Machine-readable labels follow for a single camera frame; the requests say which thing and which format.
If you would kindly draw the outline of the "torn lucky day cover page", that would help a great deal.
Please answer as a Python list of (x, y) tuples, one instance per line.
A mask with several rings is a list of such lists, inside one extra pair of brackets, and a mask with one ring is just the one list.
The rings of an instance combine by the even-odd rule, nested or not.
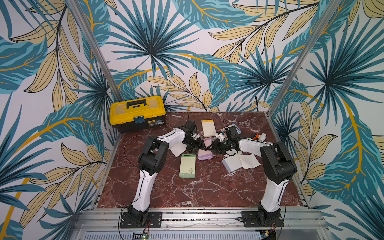
[(170, 147), (170, 151), (176, 158), (180, 156), (182, 153), (184, 153), (186, 149), (187, 149), (187, 145), (185, 145), (184, 143), (177, 143), (174, 146)]

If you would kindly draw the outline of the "purple flower lucky day pad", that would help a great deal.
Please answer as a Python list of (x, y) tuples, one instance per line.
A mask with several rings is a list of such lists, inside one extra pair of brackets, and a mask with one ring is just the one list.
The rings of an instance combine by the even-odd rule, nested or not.
[[(205, 147), (205, 148), (209, 147), (212, 144), (212, 138), (204, 138), (203, 141), (204, 141), (203, 147)], [(212, 159), (212, 158), (213, 158), (212, 151), (207, 151), (207, 150), (199, 149), (198, 159), (200, 161), (202, 161), (202, 160), (209, 160), (209, 159)]]

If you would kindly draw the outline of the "green red lucky memo pad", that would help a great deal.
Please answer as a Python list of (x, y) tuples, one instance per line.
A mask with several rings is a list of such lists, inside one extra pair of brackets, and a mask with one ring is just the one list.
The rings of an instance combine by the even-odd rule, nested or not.
[(196, 174), (196, 155), (182, 154), (179, 177), (194, 179), (195, 174)]

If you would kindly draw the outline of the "torn white page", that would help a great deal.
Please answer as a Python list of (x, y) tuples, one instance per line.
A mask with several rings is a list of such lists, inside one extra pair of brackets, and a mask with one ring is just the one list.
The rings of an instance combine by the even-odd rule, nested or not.
[(240, 155), (239, 158), (243, 169), (253, 169), (261, 165), (255, 155)]

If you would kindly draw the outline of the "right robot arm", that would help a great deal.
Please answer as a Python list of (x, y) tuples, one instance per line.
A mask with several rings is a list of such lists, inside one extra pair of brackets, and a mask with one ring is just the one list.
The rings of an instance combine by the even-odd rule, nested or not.
[(257, 211), (244, 211), (238, 218), (244, 227), (283, 227), (285, 217), (281, 215), (284, 191), (297, 172), (295, 161), (283, 142), (266, 143), (241, 137), (235, 127), (225, 129), (225, 137), (218, 137), (208, 147), (216, 154), (229, 151), (246, 152), (261, 157), (267, 177), (264, 196)]

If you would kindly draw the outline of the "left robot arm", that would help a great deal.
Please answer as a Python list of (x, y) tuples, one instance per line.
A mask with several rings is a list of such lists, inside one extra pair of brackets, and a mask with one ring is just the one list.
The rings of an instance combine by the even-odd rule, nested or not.
[(127, 209), (128, 220), (140, 226), (147, 221), (151, 192), (158, 173), (165, 166), (168, 150), (179, 144), (198, 149), (202, 143), (197, 126), (192, 121), (187, 121), (183, 126), (162, 136), (148, 137), (138, 158), (140, 180), (134, 200)]

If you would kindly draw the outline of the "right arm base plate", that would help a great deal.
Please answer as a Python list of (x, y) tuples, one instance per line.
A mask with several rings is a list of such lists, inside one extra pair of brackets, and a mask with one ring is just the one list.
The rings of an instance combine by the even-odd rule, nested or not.
[(259, 211), (243, 211), (238, 221), (244, 224), (245, 228), (279, 228), (284, 226), (283, 217), (280, 212), (265, 214)]

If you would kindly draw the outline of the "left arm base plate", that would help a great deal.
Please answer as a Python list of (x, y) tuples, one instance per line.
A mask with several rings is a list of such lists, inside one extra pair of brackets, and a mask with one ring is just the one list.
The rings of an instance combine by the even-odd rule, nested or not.
[(162, 212), (148, 212), (143, 216), (135, 216), (129, 212), (123, 212), (119, 222), (121, 229), (143, 229), (149, 227), (151, 229), (159, 229), (162, 226)]

